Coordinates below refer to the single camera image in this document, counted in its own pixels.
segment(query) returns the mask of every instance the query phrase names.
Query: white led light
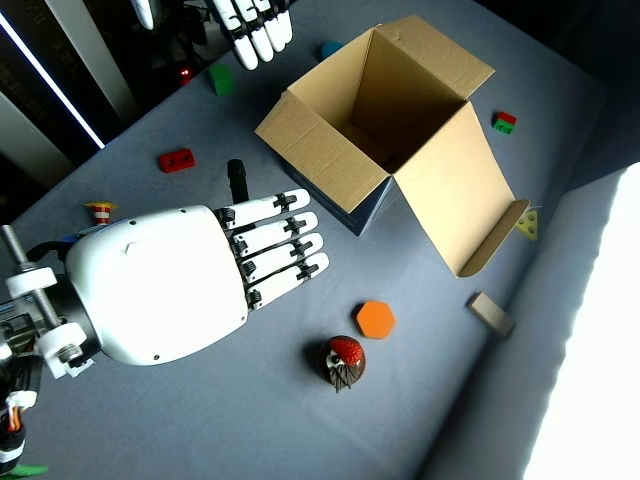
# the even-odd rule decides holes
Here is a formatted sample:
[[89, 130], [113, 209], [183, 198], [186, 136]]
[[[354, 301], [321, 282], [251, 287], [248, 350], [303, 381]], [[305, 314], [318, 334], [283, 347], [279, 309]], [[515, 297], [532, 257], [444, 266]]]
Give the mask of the white led light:
[[33, 56], [33, 53], [31, 53], [31, 50], [29, 50], [27, 45], [18, 36], [18, 34], [13, 29], [13, 27], [9, 24], [7, 19], [4, 18], [4, 15], [2, 14], [2, 12], [0, 12], [0, 25], [2, 26], [4, 31], [7, 32], [7, 35], [11, 37], [11, 40], [13, 40], [13, 43], [16, 44], [16, 46], [20, 49], [22, 54], [25, 57], [27, 57], [27, 60], [29, 60], [29, 63], [33, 65], [33, 68], [36, 69], [36, 71], [40, 74], [42, 79], [47, 83], [47, 85], [49, 85], [49, 88], [53, 90], [53, 93], [55, 93], [56, 96], [60, 99], [60, 101], [64, 104], [64, 106], [67, 107], [67, 110], [69, 110], [71, 115], [73, 115], [73, 117], [77, 120], [80, 126], [84, 128], [85, 132], [89, 134], [91, 139], [96, 143], [96, 145], [98, 145], [99, 148], [101, 149], [104, 148], [104, 143], [102, 143], [102, 141], [98, 138], [96, 133], [91, 129], [91, 127], [85, 121], [85, 119], [82, 118], [82, 115], [80, 115], [80, 112], [76, 110], [76, 107], [73, 106], [73, 104], [69, 101], [67, 96], [64, 93], [62, 93], [62, 90], [60, 90], [60, 87], [56, 85], [56, 82], [53, 81], [53, 78], [51, 78], [51, 76], [47, 73], [47, 71], [42, 67], [38, 59]]

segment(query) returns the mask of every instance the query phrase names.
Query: table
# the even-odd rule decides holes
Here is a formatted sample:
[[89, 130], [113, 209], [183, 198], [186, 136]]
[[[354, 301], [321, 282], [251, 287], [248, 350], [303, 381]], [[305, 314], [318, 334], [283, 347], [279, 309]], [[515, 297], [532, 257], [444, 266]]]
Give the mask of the table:
[[[598, 82], [468, 0], [308, 0], [292, 8], [294, 40], [272, 63], [245, 72], [230, 54], [221, 59], [235, 94], [216, 97], [201, 74], [22, 215], [14, 227], [25, 247], [85, 228], [88, 201], [120, 205], [116, 218], [228, 204], [231, 158], [245, 162], [254, 197], [296, 188], [253, 129], [316, 64], [322, 43], [411, 13], [496, 68], [472, 97], [476, 112], [516, 197], [552, 211], [557, 172], [577, 160], [604, 102]], [[518, 117], [513, 135], [492, 130], [496, 110]], [[157, 156], [184, 147], [196, 169], [160, 172]], [[484, 290], [505, 304], [534, 244], [513, 233], [483, 272], [456, 279], [403, 200], [362, 238], [317, 203], [310, 208], [332, 262], [325, 273], [183, 360], [130, 367], [99, 357], [77, 379], [45, 374], [25, 418], [23, 463], [49, 464], [52, 478], [69, 480], [414, 476], [489, 335], [467, 299]], [[0, 272], [10, 267], [2, 250]], [[367, 371], [336, 395], [309, 353], [333, 335], [359, 338], [350, 313], [367, 299], [389, 302], [397, 326], [384, 341], [362, 341]]]

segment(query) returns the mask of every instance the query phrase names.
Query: red block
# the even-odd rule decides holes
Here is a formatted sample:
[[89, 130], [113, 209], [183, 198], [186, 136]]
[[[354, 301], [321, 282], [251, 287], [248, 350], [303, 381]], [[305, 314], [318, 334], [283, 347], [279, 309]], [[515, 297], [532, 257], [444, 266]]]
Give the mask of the red block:
[[160, 164], [160, 170], [164, 173], [173, 173], [185, 168], [191, 168], [196, 165], [196, 160], [193, 158], [191, 150], [185, 148], [178, 150], [177, 152], [167, 153], [158, 158]]
[[508, 113], [504, 113], [504, 112], [500, 112], [498, 114], [498, 120], [504, 120], [507, 123], [510, 123], [511, 125], [515, 125], [516, 124], [516, 117], [514, 117], [513, 115], [509, 115]]

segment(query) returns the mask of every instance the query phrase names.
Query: red and white striped toy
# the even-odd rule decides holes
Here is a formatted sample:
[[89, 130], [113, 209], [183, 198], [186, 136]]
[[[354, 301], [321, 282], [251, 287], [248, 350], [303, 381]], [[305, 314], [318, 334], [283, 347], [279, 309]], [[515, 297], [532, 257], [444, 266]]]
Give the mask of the red and white striped toy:
[[84, 206], [91, 209], [98, 225], [108, 224], [111, 210], [118, 208], [117, 205], [111, 202], [91, 202], [85, 203]]

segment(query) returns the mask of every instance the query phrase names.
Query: orange hexagon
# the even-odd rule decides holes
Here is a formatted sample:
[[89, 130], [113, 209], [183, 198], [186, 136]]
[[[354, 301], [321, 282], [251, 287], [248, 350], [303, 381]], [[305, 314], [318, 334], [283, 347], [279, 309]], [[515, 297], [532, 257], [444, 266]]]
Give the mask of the orange hexagon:
[[365, 302], [356, 315], [362, 335], [368, 338], [386, 338], [393, 330], [396, 319], [384, 302]]

